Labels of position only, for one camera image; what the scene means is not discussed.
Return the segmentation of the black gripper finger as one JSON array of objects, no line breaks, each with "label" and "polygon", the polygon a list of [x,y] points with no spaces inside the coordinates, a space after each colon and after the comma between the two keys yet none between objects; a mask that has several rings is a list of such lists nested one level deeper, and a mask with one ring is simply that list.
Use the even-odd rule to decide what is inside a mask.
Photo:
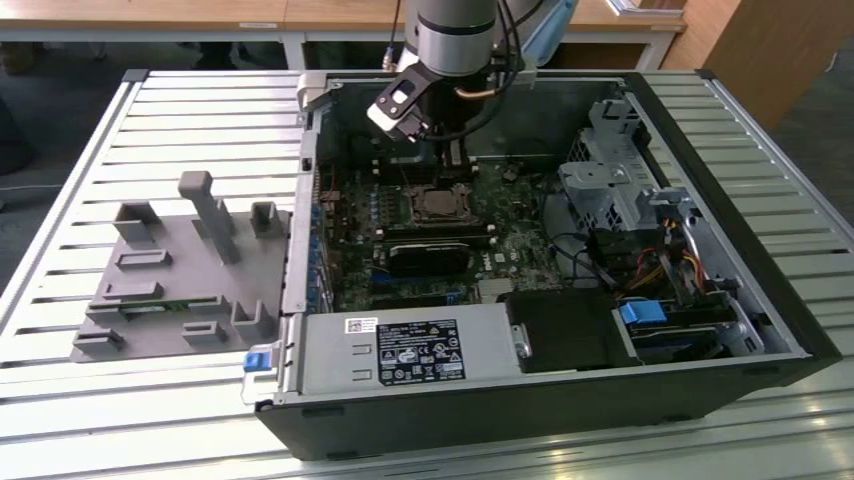
[{"label": "black gripper finger", "polygon": [[436,143],[436,158],[440,180],[466,180],[470,174],[470,160],[463,139]]}]

